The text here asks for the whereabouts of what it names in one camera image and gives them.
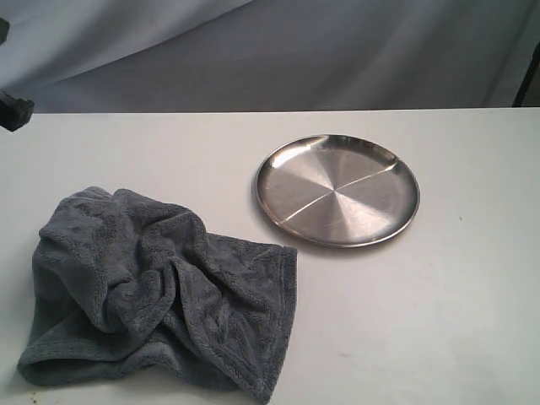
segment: microfiber towel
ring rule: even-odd
[[[296,250],[207,233],[187,208],[97,187],[60,202],[33,261],[19,373],[39,386],[161,365],[184,381],[272,395],[296,305]]]

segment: gray towel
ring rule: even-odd
[[[294,249],[212,235],[187,208],[97,187],[60,202],[40,237],[27,381],[162,365],[269,401],[294,319]]]

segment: white tabletop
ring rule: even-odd
[[[328,250],[261,219],[258,165],[318,133],[367,138],[408,164],[422,201],[403,235]],[[16,374],[37,232],[61,198],[90,185],[185,205],[214,233],[299,247],[271,404],[540,403],[540,109],[35,116],[0,145],[1,403],[253,403],[156,369],[55,389]]]

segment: plate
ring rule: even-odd
[[[256,199],[279,228],[325,246],[368,246],[403,231],[419,185],[389,150],[364,139],[318,135],[288,143],[262,163]]]

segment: table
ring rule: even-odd
[[[331,250],[262,219],[251,199],[258,165],[317,133],[367,138],[409,165],[422,201],[403,235]],[[299,248],[271,404],[540,403],[540,109],[38,115],[0,143],[1,403],[253,403],[158,369],[55,389],[15,373],[37,232],[61,198],[90,185],[185,205],[214,233]]]

